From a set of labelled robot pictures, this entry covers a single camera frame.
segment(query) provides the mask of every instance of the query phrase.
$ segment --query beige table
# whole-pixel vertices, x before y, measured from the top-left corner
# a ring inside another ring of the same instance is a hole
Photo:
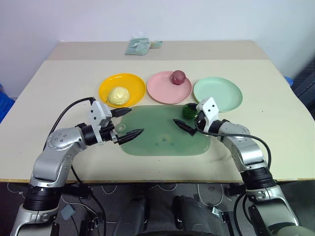
[[[62,43],[45,61],[0,124],[0,179],[28,181],[35,159],[56,118],[73,101],[98,96],[101,82],[127,72],[147,81],[164,70],[181,69],[194,84],[207,76],[234,82],[242,105],[220,118],[243,124],[272,152],[279,180],[314,179],[315,123],[264,52],[250,41],[165,42],[146,56],[125,56],[126,42]],[[183,103],[194,102],[189,97]],[[146,95],[138,105],[158,105]],[[59,128],[88,121],[89,104],[72,108]],[[240,181],[228,150],[212,138],[197,156],[131,156],[118,145],[94,145],[79,153],[74,167],[86,181]]]

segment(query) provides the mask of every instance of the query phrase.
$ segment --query cable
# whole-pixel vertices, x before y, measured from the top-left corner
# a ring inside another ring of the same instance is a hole
[[[103,192],[104,192],[105,194],[107,194],[107,195],[111,195],[112,193],[114,193],[114,192],[116,191],[117,186],[118,186],[118,185],[116,185],[116,187],[114,188],[114,190],[113,190],[113,191],[111,191],[111,192],[109,192],[109,193],[105,191],[105,189],[103,188],[103,186],[101,186],[101,188],[103,189]]]
[[[74,170],[74,167],[71,166],[71,170],[75,176],[75,178],[77,179],[77,181],[79,182],[79,184],[82,186],[82,187],[85,187],[85,185],[83,184],[83,182],[81,181],[81,179],[78,177],[76,171]],[[90,195],[91,197],[94,199],[94,201],[96,202],[96,204],[99,206],[99,208],[101,209],[102,211],[102,216],[103,216],[103,221],[104,221],[104,231],[103,231],[103,235],[106,236],[106,214],[105,214],[105,210],[102,206],[102,204],[99,202],[99,200],[94,196],[93,194],[93,191],[90,190]]]
[[[246,216],[246,219],[248,220],[248,222],[250,222],[250,224],[252,225],[252,221],[246,212],[246,206],[245,206],[246,200],[247,200],[247,195],[245,195],[245,197],[243,198],[243,212],[244,212],[244,215]]]
[[[9,189],[9,183],[7,183],[6,188],[8,189],[9,192],[11,193],[19,193],[20,191],[12,191]]]
[[[67,202],[67,201],[63,198],[62,195],[60,196],[60,198],[61,198],[61,199],[63,200],[63,202],[66,203],[66,204],[84,206],[84,207],[87,208],[90,212],[92,212],[96,217],[98,217],[97,213],[96,213],[93,209],[91,209],[88,205],[83,204],[83,203],[70,203],[70,202]]]
[[[218,205],[220,205],[220,204],[222,203],[222,201],[223,201],[223,196],[224,196],[224,190],[223,190],[222,184],[220,184],[220,186],[221,186],[221,189],[222,189],[222,195],[221,195],[220,201],[219,201],[217,204],[208,205],[208,204],[204,203],[204,201],[202,200],[201,195],[200,195],[200,190],[199,190],[199,183],[197,184],[197,190],[198,190],[199,199],[201,200],[201,202],[203,203],[203,205],[205,205],[205,206],[207,206],[207,207],[216,207],[216,206],[218,206]]]
[[[153,188],[155,188],[155,187],[157,187],[157,184],[151,184],[150,187],[144,188],[144,189],[142,190],[142,193],[147,192],[147,191],[149,191],[149,190],[151,190],[151,189],[153,189]]]
[[[76,230],[76,232],[77,232],[77,234],[78,234],[78,236],[79,236],[80,234],[79,234],[79,231],[78,231],[78,227],[77,227],[77,225],[75,224],[75,221],[74,221],[74,219],[73,219],[72,216],[71,216],[71,220],[72,220],[72,222],[73,222],[73,224],[74,224],[74,227],[75,227],[75,230]]]
[[[80,201],[80,203],[84,204],[83,201],[80,198],[78,198],[78,200]],[[90,218],[93,219],[90,211],[88,211],[88,209],[85,206],[84,206],[84,209],[87,211],[87,213],[89,214]]]
[[[90,101],[90,103],[92,104],[93,101],[95,101],[95,98],[93,98],[93,97],[82,98],[82,99],[80,99],[80,100],[77,100],[77,101],[71,103],[69,106],[67,106],[66,109],[64,109],[64,111],[60,114],[60,116],[59,116],[58,119],[56,120],[56,122],[55,122],[55,124],[53,125],[53,127],[51,128],[51,130],[50,130],[48,136],[49,136],[52,132],[55,131],[55,129],[56,129],[58,123],[60,122],[61,118],[65,115],[65,113],[66,113],[71,107],[73,107],[74,105],[76,105],[76,104],[78,104],[78,103],[80,103],[80,102],[84,102],[84,101]]]
[[[236,217],[236,210],[237,210],[237,205],[238,205],[238,202],[240,201],[240,199],[245,195],[245,193],[242,193],[240,196],[237,197],[236,201],[235,201],[235,204],[234,204],[234,208],[233,208],[233,217],[234,217],[234,222],[235,222],[235,227],[236,227],[236,230],[239,234],[239,236],[243,236],[242,235],[242,232],[240,230],[240,226],[238,225],[238,221],[237,221],[237,217]]]
[[[267,153],[268,153],[268,168],[270,169],[270,166],[271,166],[271,151],[270,151],[270,148],[268,147],[268,145],[260,138],[256,137],[256,136],[253,136],[253,135],[249,135],[249,134],[216,134],[216,133],[210,133],[210,132],[205,132],[203,130],[201,130],[198,126],[198,122],[195,120],[194,121],[194,124],[195,124],[195,128],[202,134],[206,134],[206,135],[212,135],[212,136],[222,136],[222,137],[226,137],[226,136],[229,136],[229,137],[247,137],[247,138],[251,138],[251,139],[256,139],[258,141],[260,141],[264,146],[265,148],[267,149]]]
[[[158,188],[159,189],[161,189],[161,190],[163,190],[163,191],[166,191],[166,192],[171,192],[171,191],[174,191],[176,188],[177,188],[177,184],[175,184],[175,186],[174,186],[174,188],[172,188],[172,189],[164,189],[164,188],[162,188],[161,186],[159,186],[159,185],[157,185],[158,186]]]
[[[23,191],[12,191],[11,189],[9,189],[9,183],[7,183],[6,188],[8,189],[9,192],[11,192],[11,193],[18,193],[25,199],[25,197],[23,195]]]

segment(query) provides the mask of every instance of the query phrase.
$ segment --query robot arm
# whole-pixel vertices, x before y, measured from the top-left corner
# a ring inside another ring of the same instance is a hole
[[[249,208],[251,221],[257,235],[274,235],[287,226],[298,226],[297,218],[281,188],[276,185],[263,153],[249,136],[249,130],[227,120],[219,120],[219,109],[213,98],[204,99],[195,106],[198,112],[193,129],[183,121],[174,122],[194,135],[200,131],[218,137],[231,152],[234,163],[253,205]]]
[[[29,189],[11,232],[17,235],[53,235],[56,231],[58,202],[66,183],[72,161],[76,154],[87,146],[113,141],[123,144],[140,135],[143,129],[135,129],[119,137],[114,133],[112,117],[120,117],[130,112],[130,108],[110,110],[107,105],[93,101],[91,105],[91,125],[79,124],[68,129],[51,133],[43,152],[35,161]]]

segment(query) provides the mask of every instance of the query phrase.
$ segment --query blue object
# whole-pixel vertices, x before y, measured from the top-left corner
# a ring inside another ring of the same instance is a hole
[[[290,77],[284,76],[284,78],[286,79],[286,81],[289,83],[290,87],[293,85],[293,79],[291,79]]]
[[[70,204],[67,204],[60,213],[64,220],[68,220],[75,213],[75,209]]]
[[[9,112],[14,104],[14,100],[9,98],[5,93],[0,92],[0,123],[2,122],[5,115]]]

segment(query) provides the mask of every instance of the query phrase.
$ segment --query green cutting board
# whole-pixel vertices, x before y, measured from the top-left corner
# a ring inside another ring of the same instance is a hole
[[[121,145],[124,152],[136,156],[190,156],[199,155],[210,147],[210,138],[197,132],[193,137],[180,129],[173,118],[181,119],[193,127],[193,120],[182,115],[183,106],[135,106],[123,116],[124,135],[133,129],[144,128],[134,140]]]

